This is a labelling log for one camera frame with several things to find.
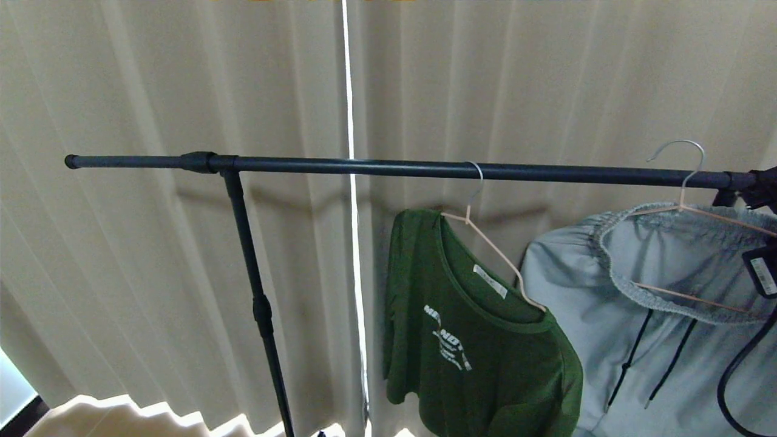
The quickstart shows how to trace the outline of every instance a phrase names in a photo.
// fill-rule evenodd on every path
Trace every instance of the curtain fold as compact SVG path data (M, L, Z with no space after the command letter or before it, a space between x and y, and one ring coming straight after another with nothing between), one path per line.
M348 0L357 158L693 169L775 165L777 7L770 2ZM472 180L357 177L371 420L429 435L417 401L385 399L383 286L393 216L463 213ZM708 204L715 193L689 190ZM486 181L473 217L518 263L538 234L596 212L673 201L658 187ZM458 234L489 267L510 268Z
M280 421L220 177L68 153L347 157L332 3L0 5L2 346L50 405ZM348 179L244 173L296 431L363 429Z

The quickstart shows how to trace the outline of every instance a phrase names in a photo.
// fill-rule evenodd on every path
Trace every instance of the green shirt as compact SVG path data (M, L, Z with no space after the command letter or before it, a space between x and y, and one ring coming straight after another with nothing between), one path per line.
M432 210L396 216L388 255L388 400L418 393L440 437L567 437L583 370L548 311L530 306Z

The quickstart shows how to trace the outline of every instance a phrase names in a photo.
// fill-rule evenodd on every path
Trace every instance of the barcode sticker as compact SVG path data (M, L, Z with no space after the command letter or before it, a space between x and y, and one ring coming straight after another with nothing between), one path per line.
M480 267L478 264L475 264L475 267L472 268L472 271L478 274L479 277L483 278L483 280L488 284L491 285L491 288L496 290L497 293L499 293L500 296L502 296L502 299L507 298L507 288L504 288L504 285L497 282L496 279L491 278L485 270L483 270L482 267Z
M753 266L755 274L758 276L758 280L761 282L761 287L764 288L766 295L777 294L777 284L772 277L772 273L769 272L769 267L764 262L763 258L753 258L750 260L750 265Z

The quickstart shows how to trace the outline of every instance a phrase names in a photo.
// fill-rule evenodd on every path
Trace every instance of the black drawstring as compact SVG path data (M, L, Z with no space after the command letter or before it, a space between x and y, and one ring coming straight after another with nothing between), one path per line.
M642 327L639 329L639 334L636 335L636 340L634 341L634 345L632 346L632 351L629 354L629 359L626 360L626 362L624 362L621 365L621 376L618 378L618 383L615 384L615 389L612 391L610 400L607 402L607 408L605 408L605 413L607 412L607 410L609 410L610 406L612 405L612 401L615 400L615 395L618 394L618 390L620 390L621 384L623 384L623 379L626 377L626 371L629 370L629 367L631 367L632 361L634 360L636 347L639 345L639 341L642 340L642 334L645 334L645 328L647 328L647 322L650 320L650 317L652 315L653 315L653 310L648 309L647 316L645 317L645 321L642 322Z
M674 352L674 357L672 358L672 362L669 364L669 367L667 367L667 371L664 372L664 375L661 376L661 381L658 382L658 385L656 385L656 388L653 389L653 392L650 394L650 397L647 398L647 402L645 403L645 408L647 409L650 406L650 401L653 400L654 397L658 394L658 390L661 390L661 387L664 385L664 382L666 382L667 378L669 377L669 374L672 373L672 369L674 369L674 365L678 363L678 358L680 358L680 354L682 353L682 348L685 347L685 342L688 341L688 337L691 336L691 331L696 326L696 319L691 320L691 324L688 325L688 329L685 330L685 334L682 336L682 340L680 340L680 345L678 346L677 351Z

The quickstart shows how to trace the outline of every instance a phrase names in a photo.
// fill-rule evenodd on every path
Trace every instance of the clothing rack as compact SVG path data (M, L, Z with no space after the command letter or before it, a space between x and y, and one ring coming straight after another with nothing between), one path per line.
M68 155L65 165L79 168L157 168L182 169L197 173L219 173L224 177L232 202L249 281L253 293L253 315L259 327L270 364L280 416L288 437L294 437L286 388L275 345L270 301L262 288L259 265L253 247L246 203L239 172L363 174L391 177L447 177L479 179L479 171L470 163L429 161L381 161L361 159L267 158L191 152L181 156L77 156ZM521 164L478 164L483 179L533 180L587 184L649 185L680 187L691 172L593 166L539 166ZM751 208L769 206L777 210L777 167L749 173L698 172L687 187L717 189L714 206L733 206L737 196Z

